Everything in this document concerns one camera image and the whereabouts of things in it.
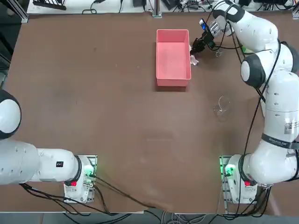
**wire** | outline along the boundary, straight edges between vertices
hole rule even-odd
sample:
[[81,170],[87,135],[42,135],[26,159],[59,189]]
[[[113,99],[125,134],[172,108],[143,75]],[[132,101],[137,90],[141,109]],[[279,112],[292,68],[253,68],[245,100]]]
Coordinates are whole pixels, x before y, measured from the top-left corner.
[[156,207],[153,207],[153,206],[151,206],[151,205],[145,204],[145,203],[143,203],[143,202],[141,202],[141,201],[138,201],[137,199],[133,198],[131,195],[126,194],[125,192],[119,190],[118,188],[114,187],[113,185],[111,185],[111,184],[108,183],[107,181],[105,181],[105,180],[99,178],[98,176],[90,175],[90,177],[94,177],[94,178],[96,178],[96,179],[102,181],[103,183],[107,184],[109,187],[111,187],[111,188],[113,188],[114,190],[118,191],[118,193],[122,194],[123,196],[125,196],[125,197],[131,199],[132,201],[134,201],[134,202],[136,202],[136,203],[138,203],[138,204],[140,204],[140,205],[142,205],[142,206],[144,206],[144,207],[153,208],[153,209],[156,208]]
[[209,6],[212,8],[213,6],[212,6],[212,4],[209,2],[209,0],[206,0],[207,1],[207,3],[209,4]]
[[236,46],[236,43],[235,43],[235,38],[234,38],[232,26],[231,26],[230,22],[227,22],[227,23],[229,24],[230,31],[232,33],[232,38],[233,38],[233,42],[234,42],[234,46],[235,46],[235,51],[236,51],[236,53],[238,55],[238,59],[239,59],[240,63],[242,64],[242,61],[241,61],[241,58],[240,58],[240,55],[239,55],[239,52],[238,52],[238,49],[237,49],[237,46]]
[[84,9],[82,11],[82,14],[85,14],[84,12],[90,12],[91,14],[97,14],[98,13],[97,10],[95,10],[94,8],[92,8],[93,4],[95,4],[95,3],[96,3],[96,0],[90,5],[90,9]]
[[117,215],[117,213],[115,213],[115,214],[111,214],[110,211],[108,210],[108,208],[107,208],[107,206],[106,206],[106,203],[105,203],[105,200],[104,200],[104,197],[103,197],[103,194],[102,194],[101,190],[99,189],[99,187],[96,186],[96,185],[94,185],[93,187],[96,189],[96,191],[99,193],[99,195],[100,195],[100,197],[101,197],[102,204],[103,204],[103,207],[104,207],[105,212],[106,212],[108,215],[110,215],[110,216],[115,216],[115,215]]
[[206,23],[207,23],[207,21],[209,20],[209,18],[210,18],[210,16],[211,16],[212,12],[213,12],[214,9],[216,8],[216,6],[218,6],[220,3],[223,3],[223,2],[225,2],[225,1],[226,1],[226,0],[222,0],[222,1],[218,2],[218,3],[212,8],[212,10],[211,10],[209,16],[207,17]]
[[257,9],[257,11],[259,11],[263,6],[264,6],[264,2],[262,3],[262,5]]
[[63,213],[63,214],[64,214],[66,217],[68,217],[68,219],[70,219],[71,221],[73,221],[74,223],[76,223],[76,224],[81,224],[81,223],[75,221],[73,218],[71,218],[71,217],[69,217],[68,215],[66,215],[65,213]]
[[[73,221],[74,223],[76,224],[81,224],[79,223],[78,221],[74,220],[73,218],[69,217],[67,214],[63,213],[66,217],[68,217],[68,219],[70,219],[71,221]],[[123,215],[121,217],[118,217],[116,219],[112,219],[112,220],[107,220],[107,221],[104,221],[104,222],[99,222],[99,223],[96,223],[96,224],[113,224],[113,223],[117,223],[125,218],[128,218],[129,216],[131,216],[132,214],[126,214],[126,215]]]
[[152,5],[151,2],[150,2],[150,0],[149,0],[149,4],[150,4],[151,9],[152,9],[153,11],[155,11],[154,8],[153,8],[153,5]]
[[145,210],[144,212],[147,212],[147,213],[149,213],[149,214],[152,214],[152,215],[155,216],[157,219],[159,219],[159,221],[161,222],[161,219],[159,218],[159,216],[157,216],[157,215],[154,214],[153,212],[148,211],[148,210]]
[[266,211],[266,209],[267,209],[268,200],[269,200],[269,197],[270,197],[270,191],[271,191],[271,188],[270,188],[269,191],[268,191],[268,195],[267,195],[267,199],[266,199],[266,205],[265,205],[265,207],[264,207],[262,213],[261,213],[259,216],[252,216],[252,217],[254,217],[254,218],[259,218],[259,217],[262,217],[262,216],[263,216],[263,214],[265,213],[265,211]]
[[[44,199],[48,199],[48,200],[52,200],[54,202],[56,202],[60,207],[62,207],[65,211],[67,211],[68,213],[72,214],[72,215],[81,215],[81,216],[90,216],[90,213],[89,214],[82,214],[80,212],[78,212],[71,204],[67,203],[67,202],[64,202],[62,200],[59,200],[59,199],[54,199],[54,198],[51,198],[49,196],[41,196],[41,195],[37,195],[37,194],[34,194],[32,192],[30,192],[28,189],[24,188],[28,193],[30,193],[31,195],[33,196],[36,196],[36,197],[39,197],[39,198],[44,198]],[[67,208],[65,208],[63,205],[61,205],[60,203],[58,202],[61,202],[61,203],[64,203],[64,204],[67,204],[69,205],[76,213],[73,213],[71,211],[69,211]]]
[[213,51],[218,51],[219,48],[221,48],[221,45],[222,45],[222,42],[223,42],[223,39],[224,39],[224,35],[225,35],[225,30],[226,30],[226,26],[228,25],[228,23],[225,24],[225,27],[224,27],[224,32],[223,32],[223,35],[222,35],[222,39],[221,39],[221,42],[220,42],[220,45],[218,46],[217,49],[212,49]]
[[118,13],[121,13],[122,2],[123,2],[123,0],[121,0],[121,6],[120,6],[120,10],[118,11]]
[[68,197],[64,197],[64,196],[51,195],[51,194],[45,193],[45,192],[43,192],[43,191],[34,189],[33,187],[31,187],[31,186],[28,185],[28,184],[26,184],[26,185],[24,185],[24,184],[20,184],[20,185],[21,185],[25,190],[30,190],[30,191],[36,192],[36,193],[38,193],[38,194],[42,194],[42,195],[44,195],[44,196],[46,196],[46,197],[49,196],[49,197],[51,197],[51,198],[61,198],[61,199],[64,199],[64,200],[73,201],[73,202],[76,202],[76,203],[78,203],[78,204],[80,204],[80,205],[82,205],[82,206],[84,206],[84,207],[87,207],[87,208],[93,209],[93,210],[95,210],[95,211],[98,211],[98,212],[101,212],[101,213],[105,213],[105,214],[106,214],[106,212],[104,212],[104,211],[101,211],[101,210],[99,210],[99,209],[97,209],[97,208],[95,208],[95,207],[89,206],[89,205],[84,204],[84,203],[82,203],[82,202],[76,201],[76,200],[74,200],[74,199],[71,199],[71,198],[68,198]]

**metal frame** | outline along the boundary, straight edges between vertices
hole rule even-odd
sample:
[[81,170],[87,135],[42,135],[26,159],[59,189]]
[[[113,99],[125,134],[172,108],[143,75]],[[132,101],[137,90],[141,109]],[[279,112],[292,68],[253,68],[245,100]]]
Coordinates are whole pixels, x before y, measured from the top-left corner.
[[162,18],[162,13],[160,12],[160,0],[155,0],[154,11],[152,12],[154,18]]
[[15,11],[16,14],[21,18],[21,23],[28,22],[28,14],[22,8],[22,6],[18,3],[17,0],[6,0],[7,3],[11,6],[11,8]]

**floor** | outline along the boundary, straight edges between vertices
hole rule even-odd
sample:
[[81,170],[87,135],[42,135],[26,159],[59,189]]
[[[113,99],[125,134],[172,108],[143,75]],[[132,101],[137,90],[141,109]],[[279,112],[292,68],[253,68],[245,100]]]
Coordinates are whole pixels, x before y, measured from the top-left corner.
[[[162,213],[158,210],[152,210],[155,214],[161,217]],[[207,217],[201,222],[202,224],[208,224],[213,215],[207,215]],[[98,222],[103,222],[109,220],[107,215],[94,213],[88,217],[78,217],[72,216],[72,218],[79,224],[95,224]],[[65,217],[63,214],[58,213],[9,213],[0,214],[1,224],[20,224],[20,223],[30,223],[30,224],[73,224],[71,220]],[[217,217],[212,223],[213,224],[295,224],[298,223],[299,217],[270,217],[263,216],[261,218],[253,217],[241,217],[235,219],[234,221],[227,221],[222,217]],[[159,224],[160,221],[149,213],[145,214],[133,214],[129,218],[120,221],[120,224]]]

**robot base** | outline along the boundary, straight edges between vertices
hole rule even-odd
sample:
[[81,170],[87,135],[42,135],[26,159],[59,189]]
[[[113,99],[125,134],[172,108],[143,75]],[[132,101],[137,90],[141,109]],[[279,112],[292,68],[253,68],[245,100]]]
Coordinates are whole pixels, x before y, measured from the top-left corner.
[[[81,175],[79,180],[66,186],[64,184],[64,196],[81,203],[93,202],[95,178],[89,175],[96,175],[97,156],[96,155],[78,155],[82,163]],[[76,203],[70,200],[64,200],[67,203]]]
[[[221,165],[221,179],[222,190],[227,210],[227,202],[239,203],[239,189],[240,189],[240,172],[239,172],[239,159],[241,155],[233,156],[220,156]],[[249,204],[256,197],[257,184],[254,186],[245,186],[244,181],[241,179],[241,196],[240,203]]]

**red button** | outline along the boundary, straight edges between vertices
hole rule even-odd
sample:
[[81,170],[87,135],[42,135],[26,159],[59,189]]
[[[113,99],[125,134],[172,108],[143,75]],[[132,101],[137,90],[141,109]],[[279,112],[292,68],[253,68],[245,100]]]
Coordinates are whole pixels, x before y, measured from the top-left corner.
[[250,186],[250,182],[249,181],[244,181],[245,186]]

